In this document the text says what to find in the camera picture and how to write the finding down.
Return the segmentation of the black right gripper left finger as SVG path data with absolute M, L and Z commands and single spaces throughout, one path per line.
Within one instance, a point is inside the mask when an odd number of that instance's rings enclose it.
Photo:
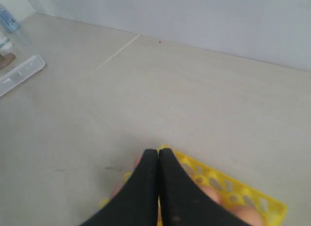
M 144 150 L 120 191 L 85 226 L 156 226 L 158 218 L 158 153 Z

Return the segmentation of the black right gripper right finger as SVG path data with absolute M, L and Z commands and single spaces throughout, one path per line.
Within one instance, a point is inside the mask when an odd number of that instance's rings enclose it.
M 208 197 L 179 164 L 172 149 L 158 153 L 159 199 L 164 226 L 246 226 Z

